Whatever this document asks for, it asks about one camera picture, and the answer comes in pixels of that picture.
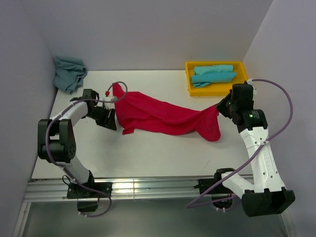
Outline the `red t-shirt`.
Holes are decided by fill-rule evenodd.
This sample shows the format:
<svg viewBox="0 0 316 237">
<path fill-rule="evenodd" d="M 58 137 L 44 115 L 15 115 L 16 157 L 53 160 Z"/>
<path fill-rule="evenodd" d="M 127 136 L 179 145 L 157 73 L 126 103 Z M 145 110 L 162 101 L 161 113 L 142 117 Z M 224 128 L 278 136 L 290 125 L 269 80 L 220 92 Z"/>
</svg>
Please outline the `red t-shirt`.
<svg viewBox="0 0 316 237">
<path fill-rule="evenodd" d="M 208 142 L 217 142 L 221 138 L 219 112 L 214 105 L 202 111 L 192 110 L 141 92 L 125 93 L 117 83 L 113 86 L 113 95 L 119 99 L 115 110 L 123 135 L 138 129 L 173 136 L 197 132 Z"/>
</svg>

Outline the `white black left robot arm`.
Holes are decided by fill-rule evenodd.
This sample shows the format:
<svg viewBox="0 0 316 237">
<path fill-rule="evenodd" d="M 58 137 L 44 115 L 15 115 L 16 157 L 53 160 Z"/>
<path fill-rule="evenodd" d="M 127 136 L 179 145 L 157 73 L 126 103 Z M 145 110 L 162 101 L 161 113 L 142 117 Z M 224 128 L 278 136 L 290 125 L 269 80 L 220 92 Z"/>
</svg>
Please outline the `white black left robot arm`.
<svg viewBox="0 0 316 237">
<path fill-rule="evenodd" d="M 84 197 L 96 192 L 96 184 L 90 170 L 85 168 L 76 155 L 77 145 L 74 126 L 79 120 L 90 118 L 98 126 L 116 131 L 115 109 L 107 106 L 117 97 L 104 99 L 92 89 L 85 89 L 81 97 L 70 100 L 69 105 L 58 115 L 38 122 L 38 156 L 59 167 L 71 180 L 79 184 L 78 191 Z"/>
</svg>

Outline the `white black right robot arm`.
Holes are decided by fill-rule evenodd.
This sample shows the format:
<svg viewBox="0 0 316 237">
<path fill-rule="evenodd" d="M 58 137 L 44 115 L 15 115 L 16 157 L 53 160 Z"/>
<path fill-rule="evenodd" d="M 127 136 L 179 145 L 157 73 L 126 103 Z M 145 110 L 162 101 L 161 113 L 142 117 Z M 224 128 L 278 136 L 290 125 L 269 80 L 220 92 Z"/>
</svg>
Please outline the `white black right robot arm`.
<svg viewBox="0 0 316 237">
<path fill-rule="evenodd" d="M 237 126 L 249 155 L 254 183 L 233 168 L 221 168 L 216 170 L 214 188 L 221 193 L 227 189 L 235 193 L 248 217 L 281 214 L 295 201 L 295 194 L 280 177 L 268 140 L 265 114 L 253 107 L 253 90 L 246 83 L 234 84 L 216 109 Z"/>
</svg>

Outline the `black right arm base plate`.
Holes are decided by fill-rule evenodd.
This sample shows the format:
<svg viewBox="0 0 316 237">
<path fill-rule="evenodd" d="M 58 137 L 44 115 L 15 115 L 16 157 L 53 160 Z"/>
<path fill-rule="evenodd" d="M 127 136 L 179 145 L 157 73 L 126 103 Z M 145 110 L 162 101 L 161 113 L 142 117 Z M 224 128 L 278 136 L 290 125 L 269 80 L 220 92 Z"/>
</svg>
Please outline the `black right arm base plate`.
<svg viewBox="0 0 316 237">
<path fill-rule="evenodd" d="M 216 180 L 214 178 L 203 178 L 198 179 L 198 184 L 194 186 L 194 189 L 198 189 L 199 193 L 202 194 L 205 192 L 208 188 L 213 186 L 216 183 Z M 233 192 L 224 187 L 223 184 L 219 184 L 215 188 L 213 188 L 211 191 L 209 191 L 207 194 L 232 194 Z"/>
</svg>

